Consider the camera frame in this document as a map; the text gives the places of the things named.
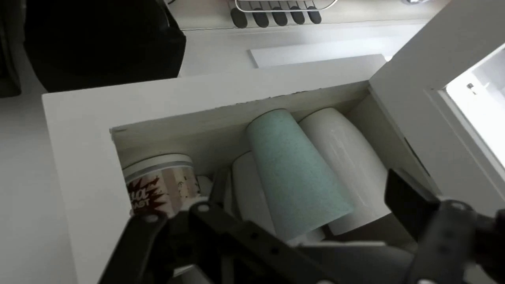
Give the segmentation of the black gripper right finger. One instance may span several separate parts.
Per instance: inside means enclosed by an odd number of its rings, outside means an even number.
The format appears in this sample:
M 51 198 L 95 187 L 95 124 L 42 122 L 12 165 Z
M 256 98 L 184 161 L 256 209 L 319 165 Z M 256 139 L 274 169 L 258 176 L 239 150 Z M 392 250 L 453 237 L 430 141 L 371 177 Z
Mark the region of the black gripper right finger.
M 504 209 L 487 217 L 463 201 L 442 201 L 400 169 L 389 171 L 384 199 L 419 243 L 406 284 L 463 284 L 468 264 L 505 284 Z

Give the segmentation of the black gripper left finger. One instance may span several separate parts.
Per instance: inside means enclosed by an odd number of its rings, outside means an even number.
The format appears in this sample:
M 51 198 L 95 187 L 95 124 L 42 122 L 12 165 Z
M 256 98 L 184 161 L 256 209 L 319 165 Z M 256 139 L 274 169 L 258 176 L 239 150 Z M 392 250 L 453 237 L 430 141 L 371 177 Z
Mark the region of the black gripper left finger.
M 144 210 L 127 228 L 100 284 L 171 284 L 196 267 L 212 284 L 318 284 L 319 264 L 251 221 L 239 221 L 215 199 L 169 218 Z

